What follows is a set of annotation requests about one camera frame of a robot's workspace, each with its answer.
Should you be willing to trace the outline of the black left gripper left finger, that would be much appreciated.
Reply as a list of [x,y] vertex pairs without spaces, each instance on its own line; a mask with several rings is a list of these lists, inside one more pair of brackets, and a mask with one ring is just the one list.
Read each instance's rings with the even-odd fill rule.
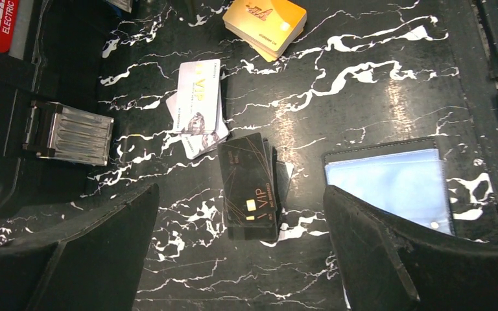
[[131,310],[158,214],[156,184],[0,246],[0,310]]

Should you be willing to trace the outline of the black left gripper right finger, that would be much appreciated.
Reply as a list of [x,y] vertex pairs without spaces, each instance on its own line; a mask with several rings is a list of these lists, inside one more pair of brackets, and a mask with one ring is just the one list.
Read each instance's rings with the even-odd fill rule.
[[328,185],[324,213],[353,310],[498,310],[498,246],[458,238]]

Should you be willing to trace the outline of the orange object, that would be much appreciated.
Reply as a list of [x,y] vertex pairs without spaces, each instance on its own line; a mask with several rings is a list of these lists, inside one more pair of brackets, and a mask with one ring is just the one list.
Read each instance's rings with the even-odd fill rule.
[[307,11],[291,1],[235,0],[222,19],[228,30],[274,62],[302,33]]

